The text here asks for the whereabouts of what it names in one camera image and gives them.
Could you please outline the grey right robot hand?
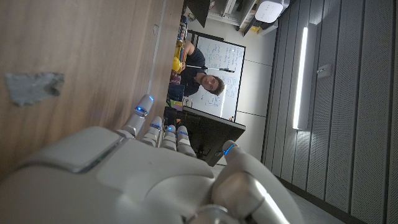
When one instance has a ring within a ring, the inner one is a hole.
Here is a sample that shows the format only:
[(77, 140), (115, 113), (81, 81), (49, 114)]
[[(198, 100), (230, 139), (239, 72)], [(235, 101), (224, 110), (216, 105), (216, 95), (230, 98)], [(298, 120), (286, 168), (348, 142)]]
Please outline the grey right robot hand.
[(24, 159), (1, 182), (2, 223), (302, 223), (281, 182), (234, 141), (214, 175), (184, 127), (153, 119), (144, 95), (125, 125), (90, 127)]

